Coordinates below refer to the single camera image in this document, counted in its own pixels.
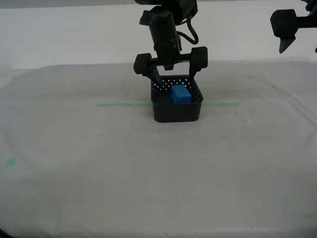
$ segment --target black basket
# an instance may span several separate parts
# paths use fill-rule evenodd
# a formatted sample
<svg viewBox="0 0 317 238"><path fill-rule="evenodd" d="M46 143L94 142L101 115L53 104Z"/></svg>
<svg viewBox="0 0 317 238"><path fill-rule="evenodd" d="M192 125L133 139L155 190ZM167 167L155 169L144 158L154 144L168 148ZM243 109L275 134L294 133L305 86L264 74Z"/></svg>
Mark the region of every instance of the black basket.
<svg viewBox="0 0 317 238"><path fill-rule="evenodd" d="M163 86L151 83L154 119L161 123L198 120L204 98L195 80L189 81L188 75L162 76L161 78ZM185 85L192 95L192 103L173 103L172 85Z"/></svg>

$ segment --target green tape line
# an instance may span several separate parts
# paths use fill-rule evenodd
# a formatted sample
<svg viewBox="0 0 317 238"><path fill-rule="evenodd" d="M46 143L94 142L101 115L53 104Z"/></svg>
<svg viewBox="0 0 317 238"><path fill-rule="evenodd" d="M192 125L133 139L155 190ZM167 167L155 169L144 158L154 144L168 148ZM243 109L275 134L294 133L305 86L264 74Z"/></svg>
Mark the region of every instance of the green tape line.
<svg viewBox="0 0 317 238"><path fill-rule="evenodd" d="M202 103L203 107L238 107L239 103ZM96 104L97 108L114 107L152 107L152 103L104 103Z"/></svg>
<svg viewBox="0 0 317 238"><path fill-rule="evenodd" d="M239 103L202 103L204 107L238 107Z"/></svg>
<svg viewBox="0 0 317 238"><path fill-rule="evenodd" d="M152 107L152 103L104 103L96 104L97 108L113 108L113 107Z"/></svg>
<svg viewBox="0 0 317 238"><path fill-rule="evenodd" d="M17 158L9 158L5 166L13 167L17 161L18 161Z"/></svg>
<svg viewBox="0 0 317 238"><path fill-rule="evenodd" d="M249 75L249 76L247 76L247 79L253 80L253 79L255 79L255 77L253 75Z"/></svg>

